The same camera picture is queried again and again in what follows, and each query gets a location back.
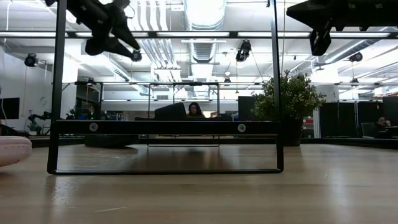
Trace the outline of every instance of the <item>person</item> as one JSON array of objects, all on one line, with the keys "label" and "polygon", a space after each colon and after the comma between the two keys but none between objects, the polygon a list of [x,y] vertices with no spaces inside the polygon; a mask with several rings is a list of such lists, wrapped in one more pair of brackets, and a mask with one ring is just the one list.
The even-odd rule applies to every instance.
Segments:
[{"label": "person", "polygon": [[200,106],[197,102],[193,102],[188,107],[187,117],[189,118],[206,118],[205,115],[201,112]]},{"label": "person", "polygon": [[98,114],[95,111],[94,105],[90,105],[88,108],[88,115],[87,115],[88,120],[96,120],[98,119]]},{"label": "person", "polygon": [[391,122],[387,121],[385,117],[380,117],[376,122],[375,138],[391,138],[390,133],[386,127],[391,126]]}]

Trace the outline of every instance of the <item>dark hair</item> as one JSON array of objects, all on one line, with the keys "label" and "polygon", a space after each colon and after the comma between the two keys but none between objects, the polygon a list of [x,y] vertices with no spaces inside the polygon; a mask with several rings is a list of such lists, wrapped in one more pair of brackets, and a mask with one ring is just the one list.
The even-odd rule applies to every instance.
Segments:
[{"label": "dark hair", "polygon": [[188,110],[189,110],[189,113],[188,113],[188,114],[189,114],[189,115],[193,115],[193,114],[191,113],[191,106],[196,106],[196,108],[197,108],[197,114],[202,115],[200,106],[199,106],[199,104],[198,104],[197,102],[193,102],[193,103],[191,103],[191,104],[189,105],[189,107],[188,107]]}]

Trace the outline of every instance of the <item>potted plant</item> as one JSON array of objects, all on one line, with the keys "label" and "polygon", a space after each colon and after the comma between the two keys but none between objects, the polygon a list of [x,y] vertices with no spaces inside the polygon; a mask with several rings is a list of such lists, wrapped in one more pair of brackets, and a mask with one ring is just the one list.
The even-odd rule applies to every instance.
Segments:
[{"label": "potted plant", "polygon": [[[312,115],[325,102],[325,95],[317,93],[315,86],[310,85],[308,74],[294,77],[289,77],[288,74],[286,71],[280,78],[281,138],[284,146],[299,146],[304,117]],[[263,120],[277,120],[274,79],[263,84],[262,89],[264,91],[261,94],[254,95],[256,103],[253,112]]]}]

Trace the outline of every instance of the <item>pink object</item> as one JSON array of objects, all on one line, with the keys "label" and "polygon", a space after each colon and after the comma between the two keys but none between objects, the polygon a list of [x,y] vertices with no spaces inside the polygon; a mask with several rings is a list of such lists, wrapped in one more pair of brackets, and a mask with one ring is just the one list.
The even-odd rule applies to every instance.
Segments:
[{"label": "pink object", "polygon": [[0,136],[0,167],[23,161],[32,155],[32,142],[19,136]]}]

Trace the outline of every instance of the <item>plant pot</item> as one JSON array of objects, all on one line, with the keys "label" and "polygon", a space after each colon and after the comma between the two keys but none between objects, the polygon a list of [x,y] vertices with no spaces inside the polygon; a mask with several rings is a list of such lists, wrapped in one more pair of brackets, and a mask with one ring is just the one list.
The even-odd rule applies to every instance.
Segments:
[{"label": "plant pot", "polygon": [[284,119],[281,133],[284,146],[300,145],[302,126],[303,119]]}]

